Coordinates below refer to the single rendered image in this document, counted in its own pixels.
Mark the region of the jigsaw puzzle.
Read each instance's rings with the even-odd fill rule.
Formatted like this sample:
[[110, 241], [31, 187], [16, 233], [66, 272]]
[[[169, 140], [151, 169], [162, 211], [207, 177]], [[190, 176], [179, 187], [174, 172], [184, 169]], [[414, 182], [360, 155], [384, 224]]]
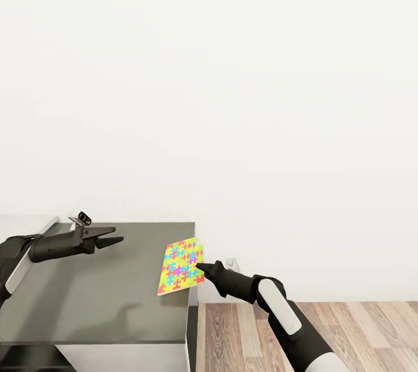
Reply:
[[193, 248], [197, 241], [194, 237], [167, 246], [158, 295], [205, 284], [204, 271], [196, 268], [197, 263], [204, 263], [203, 245]]

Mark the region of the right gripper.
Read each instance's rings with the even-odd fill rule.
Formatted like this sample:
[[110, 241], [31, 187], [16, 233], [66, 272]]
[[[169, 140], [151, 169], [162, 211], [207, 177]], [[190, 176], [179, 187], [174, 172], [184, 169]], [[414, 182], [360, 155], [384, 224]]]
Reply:
[[196, 268], [204, 271], [204, 277], [213, 282], [221, 297], [231, 295], [237, 297], [237, 282], [242, 273], [237, 273], [229, 269], [225, 269], [221, 261], [213, 263], [197, 263]]

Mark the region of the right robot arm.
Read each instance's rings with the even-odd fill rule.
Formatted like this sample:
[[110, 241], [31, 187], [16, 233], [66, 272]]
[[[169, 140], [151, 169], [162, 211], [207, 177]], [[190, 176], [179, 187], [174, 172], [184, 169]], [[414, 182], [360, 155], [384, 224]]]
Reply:
[[298, 308], [286, 299], [281, 282], [266, 276], [245, 276], [235, 257], [213, 263], [197, 263], [221, 297], [231, 295], [264, 309], [268, 322], [294, 372], [350, 372], [328, 343]]

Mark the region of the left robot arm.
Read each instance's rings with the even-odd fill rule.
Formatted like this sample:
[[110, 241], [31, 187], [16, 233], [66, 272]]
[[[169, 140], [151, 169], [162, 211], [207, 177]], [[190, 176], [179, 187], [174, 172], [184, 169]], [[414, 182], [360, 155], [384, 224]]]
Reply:
[[113, 233], [116, 227], [89, 226], [92, 219], [79, 209], [71, 209], [67, 215], [74, 223], [71, 232], [45, 237], [41, 234], [8, 237], [0, 244], [0, 308], [29, 271], [33, 263], [93, 254], [95, 247], [102, 249], [124, 240], [124, 237], [99, 238]]

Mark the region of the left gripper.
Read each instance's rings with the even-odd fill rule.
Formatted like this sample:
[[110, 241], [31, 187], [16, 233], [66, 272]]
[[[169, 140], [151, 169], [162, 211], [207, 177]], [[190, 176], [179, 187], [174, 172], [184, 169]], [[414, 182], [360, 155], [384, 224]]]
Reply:
[[102, 249], [124, 240], [124, 237], [99, 238], [113, 233], [116, 227], [76, 226], [75, 231], [52, 236], [49, 244], [52, 259], [70, 257], [78, 254], [93, 254], [95, 247]]

